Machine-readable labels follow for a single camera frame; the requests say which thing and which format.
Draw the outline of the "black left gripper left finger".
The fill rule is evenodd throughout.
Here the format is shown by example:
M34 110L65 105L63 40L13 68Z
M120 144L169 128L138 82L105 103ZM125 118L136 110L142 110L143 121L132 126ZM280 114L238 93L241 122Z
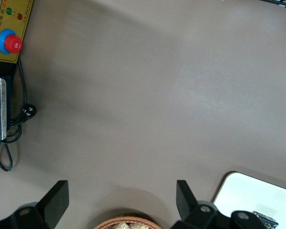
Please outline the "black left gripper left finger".
M69 202L69 183L59 180L39 202L22 205L0 220L0 229L53 229Z

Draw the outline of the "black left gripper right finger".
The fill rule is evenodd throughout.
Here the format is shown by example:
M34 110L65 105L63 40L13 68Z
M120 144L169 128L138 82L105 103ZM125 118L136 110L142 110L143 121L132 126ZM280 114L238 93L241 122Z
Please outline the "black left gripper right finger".
M208 201L196 200L185 180L176 182L176 206L180 220L173 229L264 229L260 219L248 211L234 211L223 215Z

